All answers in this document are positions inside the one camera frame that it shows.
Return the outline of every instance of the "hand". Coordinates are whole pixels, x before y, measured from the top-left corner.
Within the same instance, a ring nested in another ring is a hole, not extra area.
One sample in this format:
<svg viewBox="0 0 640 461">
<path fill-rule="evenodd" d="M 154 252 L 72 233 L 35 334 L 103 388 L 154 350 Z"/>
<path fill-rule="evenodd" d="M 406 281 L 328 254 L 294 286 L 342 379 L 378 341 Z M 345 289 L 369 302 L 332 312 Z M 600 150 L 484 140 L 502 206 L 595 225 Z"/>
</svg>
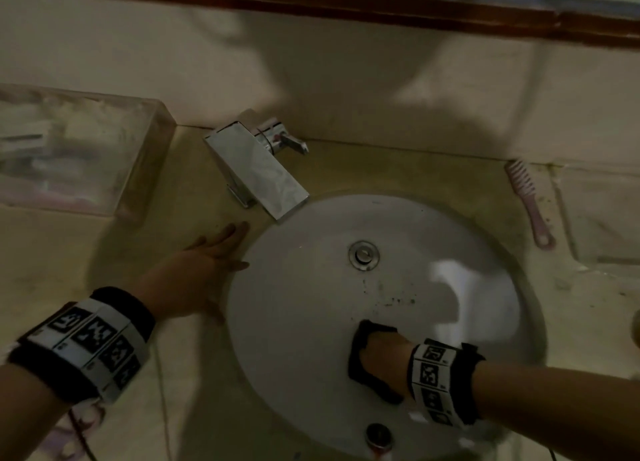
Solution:
<svg viewBox="0 0 640 461">
<path fill-rule="evenodd" d="M 369 335 L 360 351 L 360 362 L 368 373 L 386 383 L 403 397 L 411 397 L 406 373 L 415 345 L 400 333 L 378 331 Z"/>
<path fill-rule="evenodd" d="M 220 308 L 209 298 L 212 292 L 219 292 L 229 272 L 249 267 L 249 263 L 231 259 L 248 231 L 246 222 L 238 226 L 229 223 L 211 240 L 201 236 L 185 250 L 143 274 L 127 290 L 158 322 L 207 312 L 224 323 Z"/>
</svg>

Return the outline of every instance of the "drain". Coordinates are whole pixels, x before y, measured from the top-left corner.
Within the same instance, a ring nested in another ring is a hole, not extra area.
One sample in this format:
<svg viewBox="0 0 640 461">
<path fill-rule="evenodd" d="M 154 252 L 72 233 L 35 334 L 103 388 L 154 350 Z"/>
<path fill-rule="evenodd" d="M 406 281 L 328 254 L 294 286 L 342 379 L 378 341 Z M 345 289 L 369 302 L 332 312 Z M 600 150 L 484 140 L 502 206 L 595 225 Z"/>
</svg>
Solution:
<svg viewBox="0 0 640 461">
<path fill-rule="evenodd" d="M 380 253 L 371 242 L 360 240 L 349 247 L 349 262 L 358 270 L 370 271 L 380 262 Z"/>
<path fill-rule="evenodd" d="M 368 447 L 378 456 L 388 453 L 394 445 L 394 438 L 389 428 L 382 424 L 369 424 L 365 431 Z"/>
</svg>

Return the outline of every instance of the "transparent plastic box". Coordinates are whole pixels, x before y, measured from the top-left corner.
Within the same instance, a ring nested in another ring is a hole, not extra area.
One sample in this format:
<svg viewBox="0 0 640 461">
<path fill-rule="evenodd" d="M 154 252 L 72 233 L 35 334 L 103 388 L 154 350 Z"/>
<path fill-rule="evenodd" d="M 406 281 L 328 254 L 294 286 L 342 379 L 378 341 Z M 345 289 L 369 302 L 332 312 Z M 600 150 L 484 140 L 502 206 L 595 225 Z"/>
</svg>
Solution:
<svg viewBox="0 0 640 461">
<path fill-rule="evenodd" d="M 0 202 L 140 223 L 175 127 L 153 99 L 0 85 Z"/>
</svg>

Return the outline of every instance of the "wristband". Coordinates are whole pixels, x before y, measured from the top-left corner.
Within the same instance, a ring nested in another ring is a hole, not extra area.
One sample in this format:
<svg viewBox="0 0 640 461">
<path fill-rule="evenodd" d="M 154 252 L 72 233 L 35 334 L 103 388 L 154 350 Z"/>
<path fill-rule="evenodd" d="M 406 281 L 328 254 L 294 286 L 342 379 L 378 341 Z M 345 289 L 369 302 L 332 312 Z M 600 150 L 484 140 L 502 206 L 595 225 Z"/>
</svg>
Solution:
<svg viewBox="0 0 640 461">
<path fill-rule="evenodd" d="M 103 287 L 68 304 L 18 340 L 8 360 L 69 403 L 113 403 L 148 360 L 155 320 L 135 297 Z"/>
<path fill-rule="evenodd" d="M 471 344 L 454 348 L 427 339 L 413 349 L 407 371 L 409 392 L 433 422 L 456 427 L 472 425 L 479 415 L 471 377 L 483 360 Z"/>
</svg>

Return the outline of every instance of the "black sponge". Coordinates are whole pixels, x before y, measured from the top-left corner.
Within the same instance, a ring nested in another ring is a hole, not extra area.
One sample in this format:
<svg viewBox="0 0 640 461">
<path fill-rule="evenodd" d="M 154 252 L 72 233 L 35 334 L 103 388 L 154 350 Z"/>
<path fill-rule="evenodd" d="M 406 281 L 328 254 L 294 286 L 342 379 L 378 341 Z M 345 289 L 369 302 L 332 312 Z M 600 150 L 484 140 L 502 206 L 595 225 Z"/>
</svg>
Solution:
<svg viewBox="0 0 640 461">
<path fill-rule="evenodd" d="M 397 328 L 379 325 L 370 320 L 362 320 L 360 322 L 356 334 L 353 336 L 353 342 L 351 342 L 351 354 L 349 355 L 349 378 L 355 380 L 359 384 L 372 388 L 373 392 L 377 393 L 385 402 L 398 405 L 403 401 L 402 395 L 391 390 L 391 387 L 379 378 L 376 378 L 372 374 L 366 372 L 360 362 L 360 351 L 367 347 L 369 335 L 377 331 L 395 333 L 397 332 Z"/>
</svg>

